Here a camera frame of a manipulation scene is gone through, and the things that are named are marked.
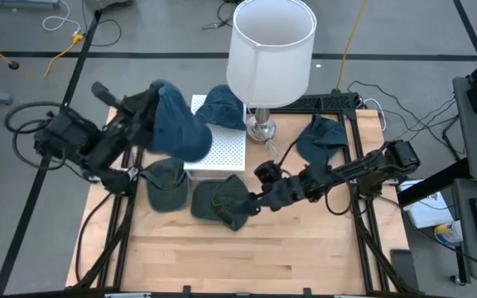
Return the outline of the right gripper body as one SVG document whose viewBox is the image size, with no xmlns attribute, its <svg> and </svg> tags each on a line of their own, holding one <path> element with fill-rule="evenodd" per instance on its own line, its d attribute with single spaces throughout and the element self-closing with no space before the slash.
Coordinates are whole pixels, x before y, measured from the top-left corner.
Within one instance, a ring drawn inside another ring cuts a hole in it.
<svg viewBox="0 0 477 298">
<path fill-rule="evenodd" d="M 258 203 L 268 207 L 272 212 L 277 212 L 283 207 L 292 205 L 305 198 L 305 192 L 297 177 L 283 178 L 276 181 L 272 188 L 262 195 Z"/>
</svg>

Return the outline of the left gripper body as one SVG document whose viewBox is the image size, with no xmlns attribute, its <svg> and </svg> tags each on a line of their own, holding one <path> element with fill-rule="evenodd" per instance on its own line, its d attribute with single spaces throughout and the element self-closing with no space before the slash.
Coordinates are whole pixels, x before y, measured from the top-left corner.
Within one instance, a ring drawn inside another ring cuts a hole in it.
<svg viewBox="0 0 477 298">
<path fill-rule="evenodd" d="M 141 93 L 123 99 L 118 99 L 100 82 L 94 82 L 91 91 L 97 99 L 117 110 L 113 126 L 122 130 L 127 142 L 133 146 L 149 147 L 160 101 L 159 88 L 159 83 L 151 83 Z"/>
</svg>

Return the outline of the dark green hat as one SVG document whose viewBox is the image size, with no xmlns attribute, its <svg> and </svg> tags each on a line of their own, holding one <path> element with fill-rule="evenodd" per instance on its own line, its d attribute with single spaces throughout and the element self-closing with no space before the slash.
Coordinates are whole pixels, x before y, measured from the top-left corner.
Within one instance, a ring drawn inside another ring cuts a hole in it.
<svg viewBox="0 0 477 298">
<path fill-rule="evenodd" d="M 220 222 L 237 232 L 250 217 L 244 213 L 249 194 L 252 193 L 237 175 L 202 181 L 195 187 L 190 211 L 197 219 Z"/>
<path fill-rule="evenodd" d="M 189 179 L 181 160 L 166 158 L 155 161 L 141 172 L 141 177 L 146 182 L 147 199 L 153 210 L 173 212 L 186 203 Z"/>
</svg>

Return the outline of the blue denim hat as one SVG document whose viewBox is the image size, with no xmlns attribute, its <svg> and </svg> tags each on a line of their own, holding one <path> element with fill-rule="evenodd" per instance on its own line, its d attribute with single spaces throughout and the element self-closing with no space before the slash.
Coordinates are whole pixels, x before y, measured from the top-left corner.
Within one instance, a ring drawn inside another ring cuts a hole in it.
<svg viewBox="0 0 477 298">
<path fill-rule="evenodd" d="M 153 138 L 146 149 L 186 162 L 202 160 L 212 145 L 210 129 L 192 114 L 181 91 L 174 84 L 157 79 L 151 86 L 157 87 L 159 101 Z"/>
<path fill-rule="evenodd" d="M 227 84 L 214 86 L 204 103 L 195 112 L 195 117 L 208 123 L 228 129 L 245 131 L 244 104 Z"/>
</svg>

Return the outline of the dark teal hat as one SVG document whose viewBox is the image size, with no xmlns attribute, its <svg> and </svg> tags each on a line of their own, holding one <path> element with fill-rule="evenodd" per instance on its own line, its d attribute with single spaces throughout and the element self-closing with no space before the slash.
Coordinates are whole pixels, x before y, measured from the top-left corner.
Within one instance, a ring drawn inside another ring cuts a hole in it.
<svg viewBox="0 0 477 298">
<path fill-rule="evenodd" d="M 297 138 L 296 150 L 310 164 L 325 164 L 348 145 L 345 129 L 339 122 L 313 114 Z"/>
</svg>

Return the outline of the white perforated shelf riser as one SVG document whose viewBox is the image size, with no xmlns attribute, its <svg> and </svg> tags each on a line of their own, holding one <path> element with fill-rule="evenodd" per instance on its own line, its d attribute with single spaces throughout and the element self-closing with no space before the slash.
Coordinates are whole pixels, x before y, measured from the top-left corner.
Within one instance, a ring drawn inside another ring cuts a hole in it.
<svg viewBox="0 0 477 298">
<path fill-rule="evenodd" d="M 244 171 L 246 132 L 208 124 L 212 134 L 210 151 L 200 161 L 184 163 L 187 171 Z"/>
</svg>

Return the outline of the silver lamp base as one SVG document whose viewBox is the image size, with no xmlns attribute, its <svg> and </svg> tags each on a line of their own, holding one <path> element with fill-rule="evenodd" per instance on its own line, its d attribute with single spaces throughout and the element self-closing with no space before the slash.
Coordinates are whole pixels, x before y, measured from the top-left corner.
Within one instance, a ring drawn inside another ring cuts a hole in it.
<svg viewBox="0 0 477 298">
<path fill-rule="evenodd" d="M 246 133 L 250 141 L 266 144 L 271 141 L 276 132 L 276 124 L 267 108 L 256 108 L 246 122 Z"/>
</svg>

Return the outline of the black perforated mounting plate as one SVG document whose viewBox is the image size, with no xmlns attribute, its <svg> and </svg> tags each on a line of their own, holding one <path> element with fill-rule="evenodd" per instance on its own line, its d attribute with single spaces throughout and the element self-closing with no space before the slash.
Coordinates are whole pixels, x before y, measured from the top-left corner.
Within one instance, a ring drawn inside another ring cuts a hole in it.
<svg viewBox="0 0 477 298">
<path fill-rule="evenodd" d="M 309 94 L 303 95 L 296 102 L 285 106 L 285 108 L 339 110 L 343 108 L 356 108 L 358 102 L 359 95 L 357 93 Z"/>
</svg>

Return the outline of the white lamp shade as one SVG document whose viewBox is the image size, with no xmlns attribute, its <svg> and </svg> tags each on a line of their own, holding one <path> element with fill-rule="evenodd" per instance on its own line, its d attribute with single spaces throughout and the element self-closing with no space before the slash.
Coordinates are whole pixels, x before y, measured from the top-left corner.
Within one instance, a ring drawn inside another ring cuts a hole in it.
<svg viewBox="0 0 477 298">
<path fill-rule="evenodd" d="M 307 90 L 317 20 L 302 0 L 244 0 L 234 10 L 227 84 L 250 108 L 280 108 Z"/>
</svg>

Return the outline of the black tablet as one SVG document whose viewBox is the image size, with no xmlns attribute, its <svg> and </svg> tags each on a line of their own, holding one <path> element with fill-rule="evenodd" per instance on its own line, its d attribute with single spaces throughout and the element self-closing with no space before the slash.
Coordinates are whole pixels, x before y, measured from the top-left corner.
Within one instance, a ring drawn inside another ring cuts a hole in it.
<svg viewBox="0 0 477 298">
<path fill-rule="evenodd" d="M 418 291 L 417 274 L 412 253 L 406 249 L 392 249 L 390 255 L 395 272 L 410 288 Z"/>
</svg>

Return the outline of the white paper box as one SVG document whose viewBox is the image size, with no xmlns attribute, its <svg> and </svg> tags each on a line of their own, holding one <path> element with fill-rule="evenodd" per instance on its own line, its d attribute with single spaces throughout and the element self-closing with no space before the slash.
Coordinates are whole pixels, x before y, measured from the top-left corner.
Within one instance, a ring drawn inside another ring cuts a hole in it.
<svg viewBox="0 0 477 298">
<path fill-rule="evenodd" d="M 405 206 L 403 210 L 416 228 L 430 228 L 453 221 L 450 206 L 441 192 L 428 195 L 424 199 Z"/>
</svg>

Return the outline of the black desk beam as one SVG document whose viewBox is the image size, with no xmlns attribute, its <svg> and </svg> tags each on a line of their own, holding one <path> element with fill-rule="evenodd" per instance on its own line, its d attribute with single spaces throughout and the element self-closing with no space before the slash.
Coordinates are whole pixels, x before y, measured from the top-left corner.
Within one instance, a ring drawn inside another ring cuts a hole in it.
<svg viewBox="0 0 477 298">
<path fill-rule="evenodd" d="M 471 174 L 468 159 L 463 158 L 425 180 L 400 191 L 397 194 L 398 203 L 402 207 L 408 206 L 426 198 L 428 195 L 432 195 L 449 187 L 455 179 L 470 177 Z"/>
</svg>

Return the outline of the wipes canister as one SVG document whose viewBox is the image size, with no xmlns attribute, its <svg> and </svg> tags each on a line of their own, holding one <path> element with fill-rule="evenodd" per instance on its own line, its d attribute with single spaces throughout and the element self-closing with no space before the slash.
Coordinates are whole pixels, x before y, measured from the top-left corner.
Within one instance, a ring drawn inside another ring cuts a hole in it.
<svg viewBox="0 0 477 298">
<path fill-rule="evenodd" d="M 433 232 L 436 240 L 445 245 L 457 244 L 463 241 L 461 222 L 459 220 L 435 226 Z"/>
</svg>

